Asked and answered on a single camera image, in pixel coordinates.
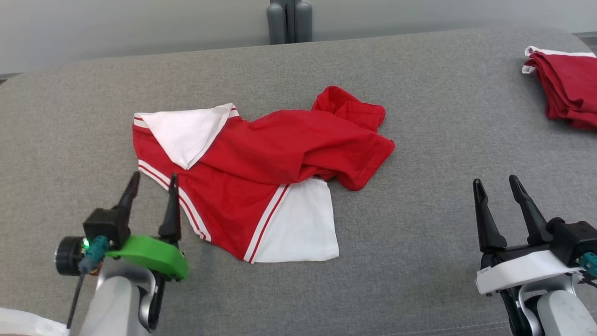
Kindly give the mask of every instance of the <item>teal connector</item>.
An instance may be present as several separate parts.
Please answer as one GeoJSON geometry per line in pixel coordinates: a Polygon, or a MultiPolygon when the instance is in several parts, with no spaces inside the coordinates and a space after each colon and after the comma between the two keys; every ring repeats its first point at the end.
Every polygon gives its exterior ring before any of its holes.
{"type": "Polygon", "coordinates": [[[594,277],[597,277],[597,255],[593,252],[587,252],[580,257],[581,267],[583,267],[587,273],[594,277]]]}
{"type": "Polygon", "coordinates": [[[106,256],[108,249],[110,249],[108,238],[97,236],[91,242],[87,251],[85,251],[85,256],[81,262],[79,262],[79,271],[81,274],[89,274],[95,270],[106,256]]]}

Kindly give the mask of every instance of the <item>stack of folded clothes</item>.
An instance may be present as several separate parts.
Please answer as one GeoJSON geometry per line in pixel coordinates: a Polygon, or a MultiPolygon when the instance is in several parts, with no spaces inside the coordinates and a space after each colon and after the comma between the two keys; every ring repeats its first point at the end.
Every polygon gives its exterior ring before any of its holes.
{"type": "Polygon", "coordinates": [[[565,119],[580,129],[597,129],[597,57],[530,46],[523,74],[537,71],[547,94],[549,119],[565,119]]]}

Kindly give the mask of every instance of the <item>gray wall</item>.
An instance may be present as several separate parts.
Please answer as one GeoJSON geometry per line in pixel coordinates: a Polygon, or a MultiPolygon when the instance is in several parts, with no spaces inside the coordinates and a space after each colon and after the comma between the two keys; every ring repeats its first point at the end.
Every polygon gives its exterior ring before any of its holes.
{"type": "MultiPolygon", "coordinates": [[[[597,31],[597,0],[310,0],[313,38],[499,23],[597,31]]],[[[0,0],[0,74],[105,56],[267,44],[269,0],[0,0]]]]}

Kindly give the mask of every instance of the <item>red stripe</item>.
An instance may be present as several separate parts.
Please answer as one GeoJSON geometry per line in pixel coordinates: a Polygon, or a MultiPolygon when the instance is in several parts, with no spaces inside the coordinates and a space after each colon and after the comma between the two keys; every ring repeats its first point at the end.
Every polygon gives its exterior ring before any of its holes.
{"type": "MultiPolygon", "coordinates": [[[[147,171],[147,173],[150,173],[151,175],[155,176],[157,179],[159,179],[160,181],[162,181],[162,183],[165,186],[168,186],[168,184],[166,183],[166,181],[164,181],[161,177],[159,177],[158,175],[156,175],[155,173],[153,173],[151,170],[149,170],[147,167],[139,164],[139,167],[145,169],[145,171],[147,171]]],[[[201,229],[199,228],[199,225],[197,224],[197,221],[195,220],[195,217],[193,216],[193,212],[190,210],[189,205],[186,203],[185,200],[183,200],[182,196],[179,196],[179,200],[184,204],[184,206],[186,206],[187,210],[189,211],[190,217],[193,220],[193,224],[195,225],[195,227],[197,228],[197,231],[201,232],[201,229]]]]}
{"type": "Polygon", "coordinates": [[[257,249],[259,248],[259,243],[261,242],[261,237],[263,237],[263,233],[265,232],[265,228],[267,227],[267,223],[269,223],[269,220],[272,218],[273,212],[276,211],[276,208],[278,207],[278,204],[280,204],[280,201],[282,200],[282,197],[286,193],[286,190],[288,189],[289,185],[290,184],[286,184],[286,187],[284,187],[284,190],[282,191],[282,194],[280,194],[280,198],[278,198],[278,201],[276,202],[276,205],[273,206],[272,211],[269,213],[269,216],[267,217],[267,221],[265,221],[265,225],[263,226],[263,228],[261,229],[261,233],[259,234],[259,239],[257,239],[257,244],[255,245],[255,249],[253,250],[253,254],[251,255],[251,258],[249,259],[250,263],[253,263],[253,258],[255,257],[255,253],[257,252],[257,249]]]}

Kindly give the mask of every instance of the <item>gray cushion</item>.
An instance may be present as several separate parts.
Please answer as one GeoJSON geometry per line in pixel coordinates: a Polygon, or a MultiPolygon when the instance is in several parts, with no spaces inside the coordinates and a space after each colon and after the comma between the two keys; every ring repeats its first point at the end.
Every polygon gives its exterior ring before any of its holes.
{"type": "MultiPolygon", "coordinates": [[[[588,50],[560,30],[458,30],[100,59],[12,78],[0,86],[0,306],[66,320],[76,279],[56,273],[53,252],[136,169],[133,113],[233,102],[255,119],[310,108],[333,84],[385,106],[380,132],[397,145],[362,191],[330,183],[340,257],[249,265],[199,241],[185,218],[190,279],[167,285],[156,334],[509,335],[501,299],[475,287],[473,179],[511,245],[526,237],[511,173],[546,218],[597,224],[597,139],[545,118],[543,90],[521,74],[529,45],[588,50]]],[[[144,177],[133,231],[155,234],[166,201],[144,177]]],[[[597,307],[589,288],[579,293],[597,307]]]]}

